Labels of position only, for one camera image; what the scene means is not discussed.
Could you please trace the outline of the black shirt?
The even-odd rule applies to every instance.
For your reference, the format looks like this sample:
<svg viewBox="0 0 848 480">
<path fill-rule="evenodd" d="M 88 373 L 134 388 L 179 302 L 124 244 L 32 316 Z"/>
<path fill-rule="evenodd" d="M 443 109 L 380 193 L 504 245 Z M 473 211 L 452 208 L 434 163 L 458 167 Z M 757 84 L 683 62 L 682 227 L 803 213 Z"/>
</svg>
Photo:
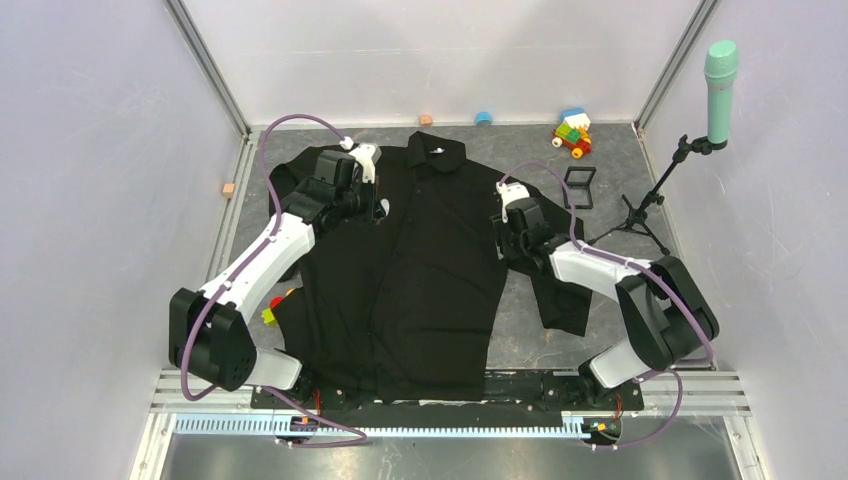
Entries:
<svg viewBox="0 0 848 480">
<path fill-rule="evenodd" d="M 416 132 L 383 149 L 377 175 L 387 218 L 319 240 L 274 309 L 286 352 L 316 377 L 385 402 L 480 400 L 510 270 L 530 278 L 544 327 L 585 333 L 588 289 L 499 258 L 500 173 L 461 142 Z"/>
</svg>

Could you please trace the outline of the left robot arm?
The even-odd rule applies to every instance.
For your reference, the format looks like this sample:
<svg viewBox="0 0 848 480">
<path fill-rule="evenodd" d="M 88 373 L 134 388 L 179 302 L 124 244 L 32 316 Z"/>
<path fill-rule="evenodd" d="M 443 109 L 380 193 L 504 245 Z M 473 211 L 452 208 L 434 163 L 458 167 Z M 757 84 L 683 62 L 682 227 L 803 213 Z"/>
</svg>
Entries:
<svg viewBox="0 0 848 480">
<path fill-rule="evenodd" d="M 170 363 L 181 389 L 197 401 L 214 389 L 276 387 L 290 407 L 306 405 L 313 379 L 295 357 L 255 345 L 248 322 L 283 274 L 346 220 L 374 224 L 389 204 L 378 197 L 380 148 L 325 150 L 312 175 L 280 200 L 262 233 L 239 257 L 197 290 L 179 289 L 169 302 Z"/>
</svg>

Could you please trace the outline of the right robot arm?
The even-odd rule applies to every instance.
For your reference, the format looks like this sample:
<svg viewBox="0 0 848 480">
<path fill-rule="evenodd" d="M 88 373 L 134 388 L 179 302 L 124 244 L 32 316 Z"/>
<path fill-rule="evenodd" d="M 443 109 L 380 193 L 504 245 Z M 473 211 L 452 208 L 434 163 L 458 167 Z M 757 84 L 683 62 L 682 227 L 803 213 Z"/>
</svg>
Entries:
<svg viewBox="0 0 848 480">
<path fill-rule="evenodd" d="M 558 283 L 574 284 L 615 301 L 626 338 L 586 361 L 577 392 L 591 408 L 612 401 L 629 380 L 645 380 L 712 353 L 717 320 L 682 261 L 625 258 L 554 232 L 539 202 L 527 195 L 501 197 L 493 219 L 499 253 Z"/>
</svg>

